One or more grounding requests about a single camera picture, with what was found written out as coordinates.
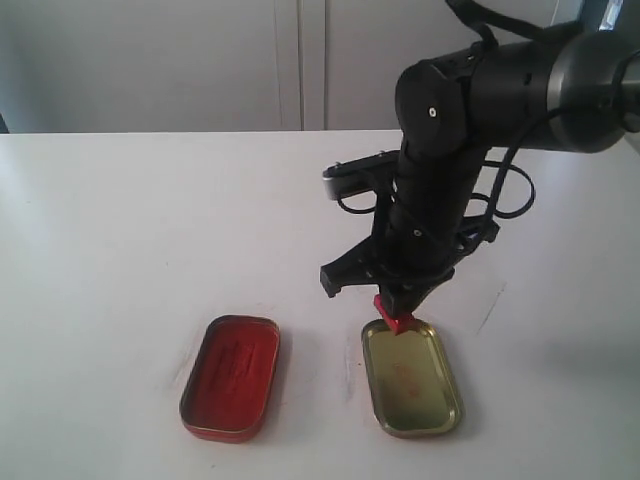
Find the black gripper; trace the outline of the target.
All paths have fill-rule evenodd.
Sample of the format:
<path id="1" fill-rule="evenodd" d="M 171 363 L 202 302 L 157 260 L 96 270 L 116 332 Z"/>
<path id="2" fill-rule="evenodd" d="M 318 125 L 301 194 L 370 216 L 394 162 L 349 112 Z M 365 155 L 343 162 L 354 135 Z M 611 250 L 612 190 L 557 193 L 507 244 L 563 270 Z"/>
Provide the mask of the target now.
<path id="1" fill-rule="evenodd" d="M 371 238 L 320 268 L 326 295 L 377 284 L 391 314 L 413 314 L 477 241 L 491 243 L 497 237 L 500 227 L 494 220 L 484 227 L 481 215 L 466 216 L 465 209 L 459 200 L 421 209 L 378 198 Z"/>

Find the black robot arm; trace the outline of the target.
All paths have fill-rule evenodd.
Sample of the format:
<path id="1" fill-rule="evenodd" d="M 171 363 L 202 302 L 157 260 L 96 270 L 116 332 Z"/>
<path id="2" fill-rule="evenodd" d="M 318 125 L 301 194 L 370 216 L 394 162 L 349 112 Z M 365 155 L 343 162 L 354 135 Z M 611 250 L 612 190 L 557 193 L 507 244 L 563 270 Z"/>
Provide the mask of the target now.
<path id="1" fill-rule="evenodd" d="M 395 87 L 398 149 L 324 171 L 336 202 L 366 192 L 370 235 L 320 270 L 329 296 L 374 285 L 393 327 L 456 265 L 492 242 L 521 149 L 599 153 L 639 129 L 639 52 L 614 31 L 564 24 L 501 45 L 471 47 L 408 67 Z"/>

